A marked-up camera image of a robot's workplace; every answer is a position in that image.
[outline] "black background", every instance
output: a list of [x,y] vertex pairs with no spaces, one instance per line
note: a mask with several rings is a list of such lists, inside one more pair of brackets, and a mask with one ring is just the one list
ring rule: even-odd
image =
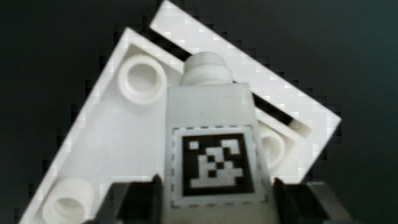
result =
[[[354,217],[398,223],[398,2],[177,1],[344,117],[308,178]],[[154,0],[0,3],[0,223],[15,223],[120,33]]]

